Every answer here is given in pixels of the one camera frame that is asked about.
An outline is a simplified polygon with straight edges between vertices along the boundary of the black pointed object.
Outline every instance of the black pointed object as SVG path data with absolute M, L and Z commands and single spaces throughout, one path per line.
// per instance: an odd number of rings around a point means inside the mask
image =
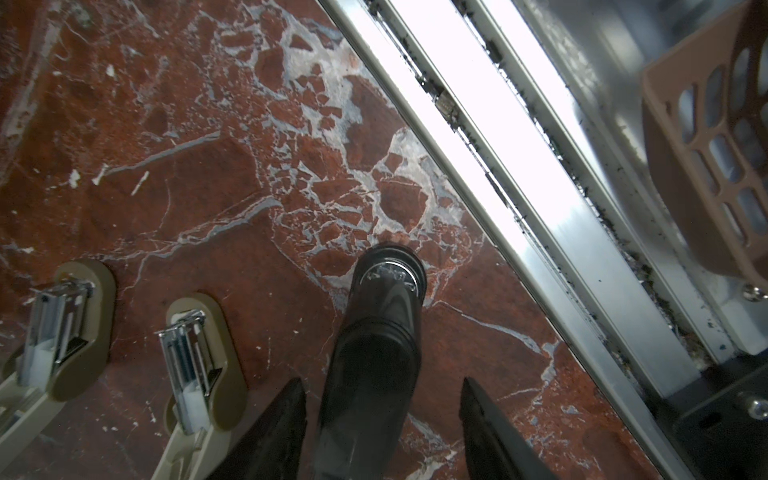
M 485 390 L 464 378 L 458 410 L 472 480 L 556 480 Z
M 291 379 L 207 480 L 295 480 L 306 431 L 306 393 Z
M 315 480 L 382 477 L 419 377 L 426 287 L 405 247 L 378 245 L 358 259 L 320 405 Z

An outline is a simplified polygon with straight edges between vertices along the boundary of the red marble surface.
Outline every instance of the red marble surface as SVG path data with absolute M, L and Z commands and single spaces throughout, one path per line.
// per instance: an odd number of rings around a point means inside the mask
M 312 0 L 4 0 L 0 109 L 0 353 L 59 264 L 118 282 L 104 374 L 4 478 L 150 478 L 170 394 L 154 332 L 192 291 L 223 307 L 255 409 L 303 379 L 306 478 L 352 267 L 382 240 L 429 273 L 388 478 L 467 478 L 464 376 L 562 478 L 657 477 Z

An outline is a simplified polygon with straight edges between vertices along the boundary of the black cylinder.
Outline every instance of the black cylinder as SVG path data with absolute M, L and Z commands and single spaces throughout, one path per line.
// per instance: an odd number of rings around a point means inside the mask
M 378 245 L 358 259 L 320 404 L 316 480 L 384 474 L 419 377 L 426 287 L 406 247 Z

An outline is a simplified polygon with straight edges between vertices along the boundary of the metal screw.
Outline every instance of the metal screw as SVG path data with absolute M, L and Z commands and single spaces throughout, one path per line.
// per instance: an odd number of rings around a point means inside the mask
M 744 285 L 744 290 L 742 291 L 742 294 L 744 295 L 744 299 L 750 302 L 759 302 L 759 301 L 768 299 L 768 293 L 765 293 L 758 286 L 754 286 L 750 284 Z
M 755 420 L 768 419 L 768 400 L 748 392 L 740 392 L 738 399 L 739 404 L 750 417 Z

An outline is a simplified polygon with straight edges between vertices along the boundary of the beige plastic clip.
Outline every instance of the beige plastic clip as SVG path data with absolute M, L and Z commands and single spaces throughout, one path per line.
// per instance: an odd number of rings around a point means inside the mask
M 247 388 L 221 308 L 202 293 L 173 302 L 159 332 L 174 394 L 170 434 L 152 480 L 201 480 L 227 456 Z
M 25 344 L 2 368 L 0 471 L 107 364 L 114 278 L 101 262 L 67 262 L 35 297 Z

